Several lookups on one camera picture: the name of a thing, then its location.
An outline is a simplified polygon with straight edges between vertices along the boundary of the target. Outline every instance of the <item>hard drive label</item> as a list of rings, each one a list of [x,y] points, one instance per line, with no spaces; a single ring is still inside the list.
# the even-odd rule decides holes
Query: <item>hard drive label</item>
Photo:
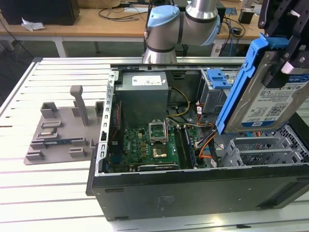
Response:
[[[282,88],[263,87],[242,120],[242,125],[260,127],[275,122],[293,102],[292,95],[303,88],[308,81],[309,75],[294,75]]]

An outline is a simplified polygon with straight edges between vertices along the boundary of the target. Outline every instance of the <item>aluminum table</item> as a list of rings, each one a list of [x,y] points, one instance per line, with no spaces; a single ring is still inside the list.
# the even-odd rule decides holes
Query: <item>aluminum table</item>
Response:
[[[180,58],[189,63],[242,63],[243,58]],[[40,119],[54,101],[73,106],[71,85],[83,85],[86,105],[103,100],[111,64],[140,58],[44,58],[32,62],[0,108],[0,231],[309,231],[309,193],[280,210],[108,222],[85,194],[90,162],[26,166],[23,159]]]

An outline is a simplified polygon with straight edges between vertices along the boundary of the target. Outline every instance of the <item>computer case side panel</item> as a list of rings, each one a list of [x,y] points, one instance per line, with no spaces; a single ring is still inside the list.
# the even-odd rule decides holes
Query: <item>computer case side panel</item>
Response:
[[[95,176],[107,220],[283,208],[309,190],[309,165]]]

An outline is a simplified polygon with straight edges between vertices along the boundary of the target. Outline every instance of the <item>sticker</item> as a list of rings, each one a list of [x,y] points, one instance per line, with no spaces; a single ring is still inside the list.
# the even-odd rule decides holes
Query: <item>sticker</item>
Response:
[[[57,142],[44,142],[45,145],[58,144]]]
[[[170,209],[175,201],[175,196],[160,196],[158,197],[156,209],[158,211],[165,211]]]
[[[133,86],[161,86],[160,76],[133,76]]]
[[[293,102],[292,95],[307,85],[309,75],[291,76],[282,88],[263,87],[246,116],[242,120],[244,127],[267,126],[277,121],[285,109]]]
[[[213,166],[214,168],[217,167],[217,163],[216,163],[216,161],[214,161],[213,159],[211,159],[211,164],[212,164],[212,166]]]
[[[200,107],[200,106],[197,107],[197,113],[198,113],[199,115],[202,114],[202,107]]]
[[[221,150],[224,150],[224,145],[223,144],[218,144],[218,147],[221,148]]]

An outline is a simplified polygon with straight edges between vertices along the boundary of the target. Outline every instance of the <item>white label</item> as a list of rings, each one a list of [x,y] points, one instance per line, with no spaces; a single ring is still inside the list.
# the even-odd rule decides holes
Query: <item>white label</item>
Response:
[[[218,147],[221,148],[221,150],[224,150],[224,145],[223,144],[219,144]]]
[[[217,167],[217,163],[216,163],[216,161],[214,161],[213,159],[211,159],[211,164],[212,164],[212,166],[213,166],[214,168]]]
[[[58,144],[57,142],[45,142],[45,145]]]
[[[285,109],[293,102],[292,95],[307,82],[287,83],[282,88],[263,87],[255,98],[242,123],[248,127],[259,127],[278,120]]]
[[[133,86],[161,86],[160,76],[133,76]]]
[[[200,107],[200,106],[197,107],[197,113],[198,113],[199,115],[202,114],[202,107]]]

